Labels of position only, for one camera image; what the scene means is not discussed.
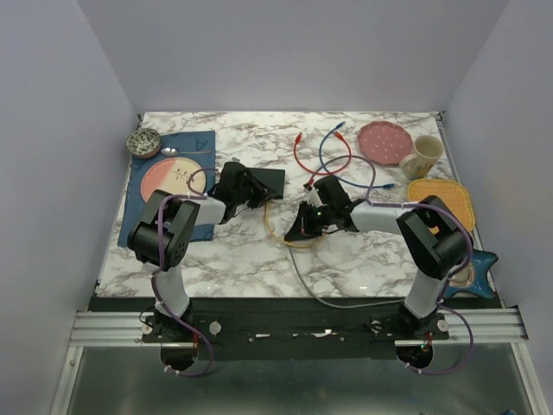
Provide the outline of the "dark grey network switch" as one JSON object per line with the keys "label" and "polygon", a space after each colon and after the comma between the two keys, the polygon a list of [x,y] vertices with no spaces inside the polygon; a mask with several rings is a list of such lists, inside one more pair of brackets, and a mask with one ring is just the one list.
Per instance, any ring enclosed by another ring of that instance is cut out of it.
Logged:
{"label": "dark grey network switch", "polygon": [[275,199],[281,200],[284,195],[285,170],[251,168],[252,176],[259,180],[265,187],[275,191]]}

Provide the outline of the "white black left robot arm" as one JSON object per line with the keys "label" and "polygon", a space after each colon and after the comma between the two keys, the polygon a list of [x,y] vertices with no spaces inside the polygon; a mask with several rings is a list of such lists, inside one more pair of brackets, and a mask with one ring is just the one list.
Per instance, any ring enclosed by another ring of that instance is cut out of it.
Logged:
{"label": "white black left robot arm", "polygon": [[181,262],[199,226],[226,224],[237,209],[264,207],[283,198],[283,169],[248,168],[232,161],[224,164],[219,180],[206,192],[189,188],[170,193],[152,192],[136,225],[128,235],[127,246],[138,261],[153,268],[151,285],[156,298],[156,323],[174,342],[185,340],[192,326],[192,303],[186,293]]}

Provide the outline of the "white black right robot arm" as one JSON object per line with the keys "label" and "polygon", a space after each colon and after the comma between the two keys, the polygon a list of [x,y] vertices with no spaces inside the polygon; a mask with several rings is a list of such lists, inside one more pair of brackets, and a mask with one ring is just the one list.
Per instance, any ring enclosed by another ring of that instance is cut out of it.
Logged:
{"label": "white black right robot arm", "polygon": [[323,177],[311,187],[284,240],[317,239],[329,227],[403,236],[417,271],[399,306],[397,327],[410,339],[427,331],[449,280],[470,263],[473,254],[472,238],[439,197],[406,204],[353,201],[334,176]]}

